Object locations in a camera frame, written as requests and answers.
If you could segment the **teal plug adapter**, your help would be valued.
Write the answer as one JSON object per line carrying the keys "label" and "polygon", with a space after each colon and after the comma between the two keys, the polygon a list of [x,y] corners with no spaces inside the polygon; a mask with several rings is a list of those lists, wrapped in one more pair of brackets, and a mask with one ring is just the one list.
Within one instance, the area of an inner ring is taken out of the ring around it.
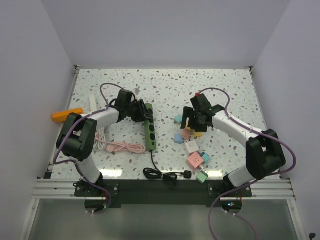
{"label": "teal plug adapter", "polygon": [[202,153],[200,154],[200,156],[202,157],[203,162],[204,162],[205,164],[207,164],[207,163],[209,162],[209,160],[211,159],[210,156],[209,156],[207,153],[205,153],[205,152],[202,152]]}

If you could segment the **green power strip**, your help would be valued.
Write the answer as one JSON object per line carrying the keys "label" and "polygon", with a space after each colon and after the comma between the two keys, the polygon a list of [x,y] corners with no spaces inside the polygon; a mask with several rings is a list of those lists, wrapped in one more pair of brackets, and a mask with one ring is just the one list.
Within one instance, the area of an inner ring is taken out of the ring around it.
{"label": "green power strip", "polygon": [[145,148],[146,148],[146,151],[155,151],[157,149],[157,144],[156,144],[153,106],[150,103],[146,103],[145,105],[149,109],[149,112],[153,114],[153,119],[144,121]]}

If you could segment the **white power strip cartoon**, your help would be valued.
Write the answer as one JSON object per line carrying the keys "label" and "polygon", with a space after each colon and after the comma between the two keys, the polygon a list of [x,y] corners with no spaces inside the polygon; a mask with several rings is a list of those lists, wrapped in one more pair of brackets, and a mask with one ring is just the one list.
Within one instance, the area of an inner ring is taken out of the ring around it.
{"label": "white power strip cartoon", "polygon": [[200,150],[200,148],[195,140],[185,142],[184,148],[185,148],[186,154],[188,156],[190,156],[193,153],[196,153]]}

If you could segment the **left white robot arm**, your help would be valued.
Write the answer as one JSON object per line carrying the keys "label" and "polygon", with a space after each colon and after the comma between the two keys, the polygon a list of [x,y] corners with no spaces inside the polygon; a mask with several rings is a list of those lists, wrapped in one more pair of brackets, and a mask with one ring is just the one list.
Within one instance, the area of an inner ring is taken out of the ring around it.
{"label": "left white robot arm", "polygon": [[85,115],[70,113],[56,142],[57,152],[53,164],[73,163],[81,179],[87,183],[86,191],[92,196],[99,196],[104,190],[102,173],[92,157],[96,131],[127,117],[135,123],[153,119],[144,101],[135,99],[131,91],[120,90],[113,103]]}

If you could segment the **pink cube plug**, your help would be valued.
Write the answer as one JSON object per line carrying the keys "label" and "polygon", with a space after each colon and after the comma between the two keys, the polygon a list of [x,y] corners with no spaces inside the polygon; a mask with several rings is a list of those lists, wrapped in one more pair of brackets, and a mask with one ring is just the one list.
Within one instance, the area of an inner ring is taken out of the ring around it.
{"label": "pink cube plug", "polygon": [[187,166],[193,171],[196,169],[202,170],[204,168],[204,162],[204,159],[197,152],[191,154],[186,160]]}

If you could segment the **green plug adapter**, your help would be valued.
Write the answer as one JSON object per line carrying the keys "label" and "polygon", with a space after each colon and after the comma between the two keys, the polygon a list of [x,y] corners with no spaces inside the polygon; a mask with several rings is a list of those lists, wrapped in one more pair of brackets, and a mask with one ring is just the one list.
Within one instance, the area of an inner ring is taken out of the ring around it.
{"label": "green plug adapter", "polygon": [[196,176],[196,180],[201,184],[204,184],[208,177],[209,175],[205,171],[201,170]]}

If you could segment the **yellow small plug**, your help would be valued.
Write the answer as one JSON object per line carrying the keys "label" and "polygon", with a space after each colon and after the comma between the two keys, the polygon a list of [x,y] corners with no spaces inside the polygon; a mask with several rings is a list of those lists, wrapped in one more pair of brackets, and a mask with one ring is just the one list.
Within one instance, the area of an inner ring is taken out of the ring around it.
{"label": "yellow small plug", "polygon": [[203,132],[194,132],[193,133],[193,137],[195,138],[195,139],[197,139],[197,138],[200,138],[200,137],[202,137],[204,135],[204,133]]}

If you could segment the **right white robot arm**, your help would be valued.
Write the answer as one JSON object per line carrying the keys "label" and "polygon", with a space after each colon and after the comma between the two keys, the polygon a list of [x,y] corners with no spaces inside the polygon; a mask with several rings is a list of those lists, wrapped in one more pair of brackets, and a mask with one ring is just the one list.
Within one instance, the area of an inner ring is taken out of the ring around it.
{"label": "right white robot arm", "polygon": [[215,128],[245,148],[245,164],[223,178],[222,189],[227,196],[235,196],[241,186],[262,180],[285,165],[286,158],[274,130],[261,130],[236,120],[226,106],[213,106],[203,93],[193,97],[191,104],[183,108],[182,129],[189,127],[205,133],[209,127]]}

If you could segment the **orange power strip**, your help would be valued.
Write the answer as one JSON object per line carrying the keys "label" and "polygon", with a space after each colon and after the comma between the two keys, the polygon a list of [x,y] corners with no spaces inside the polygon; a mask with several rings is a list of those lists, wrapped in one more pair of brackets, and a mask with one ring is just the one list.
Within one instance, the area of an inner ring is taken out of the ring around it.
{"label": "orange power strip", "polygon": [[71,114],[71,113],[82,114],[83,112],[84,111],[81,107],[80,108],[73,108],[73,109],[69,109],[69,110],[65,110],[65,111],[55,112],[52,114],[51,119],[55,123],[62,123],[62,122],[66,121],[69,114]]}

